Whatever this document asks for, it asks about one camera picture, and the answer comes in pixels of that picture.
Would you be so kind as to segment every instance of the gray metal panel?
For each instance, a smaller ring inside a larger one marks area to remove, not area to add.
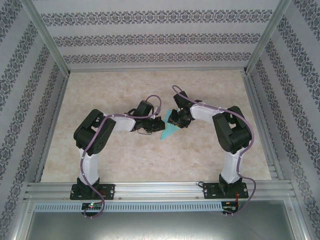
[[[291,240],[282,201],[251,202],[240,215],[217,212],[110,212],[97,219],[80,213],[35,212],[28,240]]]

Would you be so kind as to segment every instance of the marble floor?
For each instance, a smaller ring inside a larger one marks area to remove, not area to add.
[[[172,85],[191,99],[229,108],[237,105],[253,125],[256,141],[244,155],[241,173],[270,180],[270,172],[254,117],[238,70],[132,71],[71,73],[44,167],[42,182],[75,182],[80,155],[73,134],[92,109],[122,114],[136,108],[151,94],[162,99],[160,115],[176,109]],[[158,105],[156,98],[150,102]],[[164,140],[161,132],[111,134],[99,160],[102,182],[217,181],[224,151],[213,124],[195,120]]]

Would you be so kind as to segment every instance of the striped wallpaper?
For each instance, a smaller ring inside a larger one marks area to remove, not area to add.
[[[293,0],[251,72],[282,171],[320,239],[320,0]]]
[[[0,3],[0,240],[35,180],[66,80],[18,0]]]
[[[244,67],[279,0],[35,0],[71,70]]]

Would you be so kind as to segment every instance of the teal object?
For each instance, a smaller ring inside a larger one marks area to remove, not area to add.
[[[165,116],[165,130],[162,131],[162,134],[161,134],[161,138],[160,140],[163,140],[167,137],[169,137],[170,135],[174,134],[176,131],[178,131],[179,129],[181,129],[180,127],[177,127],[171,123],[168,123],[168,118],[171,114],[172,110],[168,110],[166,112],[166,116]]]

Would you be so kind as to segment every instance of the cable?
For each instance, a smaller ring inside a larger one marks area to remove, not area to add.
[[[249,196],[248,200],[246,201],[246,203],[243,205],[242,208],[240,208],[237,212],[235,212],[233,215],[236,215],[238,213],[240,213],[245,207],[247,207],[248,203],[250,202],[250,200],[253,198],[255,192],[256,192],[256,188],[257,188],[257,183],[256,181],[251,178],[251,177],[247,177],[247,176],[243,176],[240,174],[240,162],[241,162],[241,158],[243,156],[243,154],[245,152],[247,152],[251,147],[252,145],[254,144],[255,142],[255,133],[254,133],[254,130],[252,128],[252,126],[250,125],[250,123],[241,115],[239,115],[238,113],[236,112],[233,112],[233,111],[230,111],[228,109],[225,109],[225,108],[222,108],[222,107],[216,107],[216,106],[211,106],[211,105],[208,105],[208,104],[205,104],[205,103],[201,103],[201,102],[196,102],[184,95],[182,95],[180,92],[182,92],[183,90],[181,89],[181,87],[177,86],[177,85],[172,85],[172,89],[173,91],[178,94],[180,97],[190,101],[191,103],[194,103],[194,104],[197,104],[197,105],[201,105],[203,107],[206,107],[206,108],[209,108],[209,109],[212,109],[212,110],[216,110],[216,111],[223,111],[223,112],[226,112],[226,113],[229,113],[229,114],[232,114],[236,117],[238,117],[239,119],[241,119],[246,125],[247,127],[249,128],[250,132],[251,132],[251,136],[252,136],[252,139],[251,139],[251,142],[250,144],[239,154],[239,158],[238,158],[238,161],[237,161],[237,164],[236,164],[236,173],[243,179],[247,179],[247,180],[250,180],[253,182],[253,190],[252,190],[252,193],[251,195]]]
[[[200,188],[202,188],[202,189],[204,188],[204,184],[205,184],[205,183],[204,183],[203,181],[198,182],[198,186],[199,186]]]
[[[95,142],[95,140],[96,140],[96,138],[97,138],[97,136],[98,136],[101,128],[103,127],[103,125],[105,124],[105,122],[107,121],[108,118],[111,118],[111,117],[125,117],[125,118],[132,118],[132,119],[148,119],[148,118],[151,118],[152,116],[158,115],[158,114],[160,113],[160,111],[161,111],[161,106],[162,106],[161,98],[160,98],[158,95],[150,95],[150,96],[148,96],[148,97],[146,98],[146,101],[147,101],[149,98],[151,98],[151,97],[156,97],[156,98],[159,99],[159,107],[158,107],[158,109],[157,109],[154,113],[152,113],[151,115],[148,115],[148,116],[131,116],[131,115],[127,115],[127,114],[112,114],[112,115],[106,116],[106,117],[102,120],[102,122],[101,122],[100,126],[98,127],[98,129],[96,130],[96,132],[95,132],[93,138],[91,139],[91,141],[89,142],[88,146],[84,149],[83,154],[82,154],[82,156],[81,156],[81,162],[80,162],[81,174],[82,174],[83,179],[84,179],[84,181],[86,182],[86,184],[87,184],[96,194],[98,194],[98,196],[101,198],[101,203],[102,203],[101,210],[100,210],[96,215],[94,215],[94,216],[87,216],[87,215],[86,215],[86,211],[88,210],[88,208],[86,208],[86,209],[84,210],[84,212],[83,212],[83,215],[84,215],[85,218],[94,219],[94,218],[98,217],[100,214],[102,214],[102,212],[104,211],[105,206],[106,206],[106,202],[105,202],[104,197],[101,195],[100,192],[98,192],[98,190],[96,190],[96,189],[89,183],[88,179],[86,178],[83,164],[84,164],[84,159],[85,159],[85,156],[86,156],[87,151],[90,149],[90,147],[92,146],[92,144]]]

